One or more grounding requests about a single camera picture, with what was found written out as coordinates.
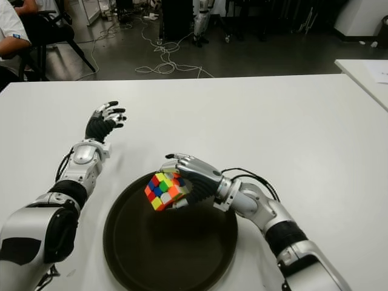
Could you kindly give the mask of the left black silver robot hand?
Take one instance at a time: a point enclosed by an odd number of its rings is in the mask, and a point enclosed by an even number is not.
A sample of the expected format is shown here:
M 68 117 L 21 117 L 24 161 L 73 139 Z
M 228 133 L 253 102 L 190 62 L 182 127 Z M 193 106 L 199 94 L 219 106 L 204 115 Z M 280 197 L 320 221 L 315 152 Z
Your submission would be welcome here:
M 118 101 L 110 101 L 98 107 L 89 118 L 84 138 L 104 143 L 114 129 L 123 127 L 127 120 L 126 109 L 118 105 Z

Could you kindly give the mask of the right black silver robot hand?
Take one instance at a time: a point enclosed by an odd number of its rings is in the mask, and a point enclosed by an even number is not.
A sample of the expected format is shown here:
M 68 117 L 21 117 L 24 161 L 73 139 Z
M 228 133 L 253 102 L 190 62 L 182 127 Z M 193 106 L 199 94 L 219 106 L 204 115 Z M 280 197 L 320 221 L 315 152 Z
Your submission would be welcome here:
M 223 179 L 219 170 L 194 156 L 182 153 L 170 153 L 165 158 L 168 161 L 159 171 L 177 173 L 192 185 L 188 194 L 173 203 L 173 209 L 192 205 L 217 194 Z

